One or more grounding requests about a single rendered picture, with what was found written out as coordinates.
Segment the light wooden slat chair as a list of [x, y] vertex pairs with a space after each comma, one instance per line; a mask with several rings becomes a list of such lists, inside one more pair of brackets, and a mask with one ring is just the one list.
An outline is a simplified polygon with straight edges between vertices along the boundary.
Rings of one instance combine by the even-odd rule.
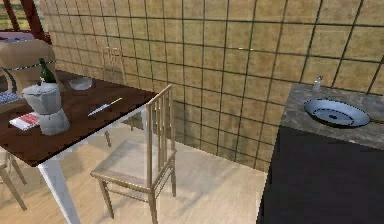
[[6, 151], [4, 148], [0, 147], [0, 184], [5, 184], [15, 200], [18, 202], [19, 206], [23, 211], [27, 210], [23, 199], [21, 198], [19, 192], [17, 191], [13, 181], [11, 180], [10, 173], [11, 170], [14, 170], [22, 183], [27, 184], [27, 181], [21, 172], [21, 169], [15, 159], [15, 157]]
[[111, 75], [114, 75], [116, 72], [117, 62], [120, 62], [120, 70], [122, 75], [125, 74], [125, 67], [123, 63], [122, 50], [120, 48], [113, 47], [101, 47], [101, 60], [102, 60], [102, 70], [103, 76], [106, 76], [107, 72], [110, 72]]
[[176, 196], [176, 145], [172, 85], [145, 104], [144, 138], [126, 138], [90, 175], [97, 179], [108, 213], [114, 218], [109, 193], [149, 204], [158, 224], [156, 199], [168, 179]]

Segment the dark wood white-legged table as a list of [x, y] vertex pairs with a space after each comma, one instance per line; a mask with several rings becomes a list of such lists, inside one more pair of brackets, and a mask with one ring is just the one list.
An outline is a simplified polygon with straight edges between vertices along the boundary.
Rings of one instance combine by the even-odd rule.
[[[27, 114], [31, 107], [21, 100], [21, 106], [0, 113], [0, 146], [31, 167], [39, 169], [68, 224], [81, 224], [69, 193], [59, 160], [65, 154], [83, 146], [94, 135], [104, 132], [128, 117], [140, 113], [155, 96], [153, 91], [95, 79], [84, 91], [65, 86], [62, 108], [68, 117], [67, 131], [45, 136], [38, 127], [22, 131], [9, 124], [11, 119]], [[103, 104], [122, 100], [87, 116]]]

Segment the clear glass bowl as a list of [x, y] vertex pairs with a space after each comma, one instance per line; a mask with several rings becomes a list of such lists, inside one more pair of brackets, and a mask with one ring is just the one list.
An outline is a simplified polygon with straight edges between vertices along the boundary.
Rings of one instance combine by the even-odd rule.
[[92, 86], [92, 79], [89, 77], [76, 78], [69, 81], [74, 90], [87, 90]]

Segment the grey moka coffee pot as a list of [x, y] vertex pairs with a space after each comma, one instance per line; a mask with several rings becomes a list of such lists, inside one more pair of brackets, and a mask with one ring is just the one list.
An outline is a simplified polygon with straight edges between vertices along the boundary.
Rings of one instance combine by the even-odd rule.
[[42, 82], [40, 85], [29, 86], [23, 89], [22, 96], [37, 114], [43, 135], [57, 135], [70, 127], [56, 83]]

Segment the black cabinet with stone worktop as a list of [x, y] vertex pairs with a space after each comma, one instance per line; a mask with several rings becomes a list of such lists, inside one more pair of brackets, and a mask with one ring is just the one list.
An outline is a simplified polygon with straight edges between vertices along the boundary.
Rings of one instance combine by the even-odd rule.
[[[345, 102], [374, 120], [339, 129], [304, 103]], [[291, 87], [256, 224], [384, 224], [384, 97], [309, 84]]]

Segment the green wine bottle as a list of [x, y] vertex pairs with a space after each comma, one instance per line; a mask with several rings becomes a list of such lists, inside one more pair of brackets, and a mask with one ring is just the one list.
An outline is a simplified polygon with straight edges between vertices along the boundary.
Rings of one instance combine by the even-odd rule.
[[41, 66], [40, 80], [45, 83], [55, 83], [56, 78], [54, 73], [47, 67], [47, 64], [43, 58], [39, 59]]

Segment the red and white book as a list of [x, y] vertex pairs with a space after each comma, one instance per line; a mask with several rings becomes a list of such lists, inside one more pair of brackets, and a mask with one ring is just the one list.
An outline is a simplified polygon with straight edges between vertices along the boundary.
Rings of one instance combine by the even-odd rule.
[[9, 121], [11, 125], [19, 128], [22, 131], [29, 130], [39, 124], [39, 119], [35, 112], [31, 112]]

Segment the grey laptop keyboard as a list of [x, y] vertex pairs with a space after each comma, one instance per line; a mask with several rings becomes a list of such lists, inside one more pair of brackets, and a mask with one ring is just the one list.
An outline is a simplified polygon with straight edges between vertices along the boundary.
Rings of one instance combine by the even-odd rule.
[[19, 99], [21, 99], [21, 96], [16, 93], [12, 93], [9, 91], [0, 92], [0, 105], [8, 104]]

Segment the red-framed window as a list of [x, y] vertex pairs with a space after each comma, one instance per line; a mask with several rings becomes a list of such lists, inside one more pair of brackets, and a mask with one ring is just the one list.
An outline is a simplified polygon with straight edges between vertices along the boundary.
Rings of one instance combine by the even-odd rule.
[[34, 39], [52, 44], [38, 13], [37, 0], [0, 0], [0, 34], [31, 34]]

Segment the yellow-handled table knife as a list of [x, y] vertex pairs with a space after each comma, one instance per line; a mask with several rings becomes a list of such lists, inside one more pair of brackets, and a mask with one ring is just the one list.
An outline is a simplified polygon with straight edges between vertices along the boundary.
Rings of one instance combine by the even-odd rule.
[[91, 111], [87, 116], [88, 116], [88, 117], [89, 117], [89, 116], [92, 116], [92, 115], [94, 115], [94, 114], [96, 114], [96, 113], [98, 113], [98, 112], [100, 112], [100, 111], [102, 111], [102, 110], [108, 108], [108, 107], [111, 106], [112, 104], [114, 104], [114, 103], [116, 103], [116, 102], [118, 102], [118, 101], [120, 101], [120, 100], [122, 100], [122, 99], [123, 99], [123, 98], [120, 97], [120, 98], [114, 100], [113, 102], [111, 102], [111, 103], [109, 103], [109, 104], [103, 104], [103, 105], [99, 106], [98, 108], [94, 109], [93, 111]]

